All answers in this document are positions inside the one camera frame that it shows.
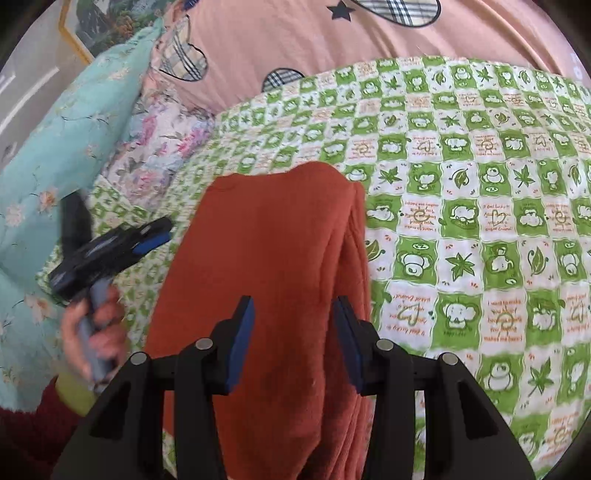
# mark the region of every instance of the pink duvet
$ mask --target pink duvet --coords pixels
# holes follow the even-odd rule
[[[358,61],[422,55],[531,66],[591,86],[570,44],[531,0],[344,2],[348,10],[335,19],[328,7],[337,0],[200,0],[188,12],[177,4],[152,53],[147,86],[170,82],[187,106],[219,113],[254,97],[263,84],[272,86],[278,74],[295,79]],[[364,4],[376,5],[378,13]],[[433,18],[423,23],[432,23],[395,23],[402,4],[424,4],[433,12],[424,15]]]

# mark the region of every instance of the picture frame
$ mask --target picture frame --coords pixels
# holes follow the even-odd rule
[[[64,0],[59,31],[87,64],[161,17],[174,0]]]

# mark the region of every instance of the wall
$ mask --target wall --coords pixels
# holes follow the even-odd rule
[[[58,31],[62,5],[56,0],[33,23],[0,73],[0,171],[85,67]]]

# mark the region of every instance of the orange towel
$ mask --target orange towel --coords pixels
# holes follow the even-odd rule
[[[180,351],[230,318],[241,295],[256,318],[240,383],[215,397],[236,480],[361,476],[368,404],[349,384],[331,302],[369,317],[363,188],[332,167],[219,177],[207,190],[156,306],[146,351]],[[165,405],[172,433],[173,405]]]

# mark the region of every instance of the pink floral fabric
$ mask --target pink floral fabric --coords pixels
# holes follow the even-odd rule
[[[214,123],[207,111],[183,106],[172,90],[151,92],[136,103],[127,134],[103,175],[133,205],[156,210],[174,175],[207,141]]]

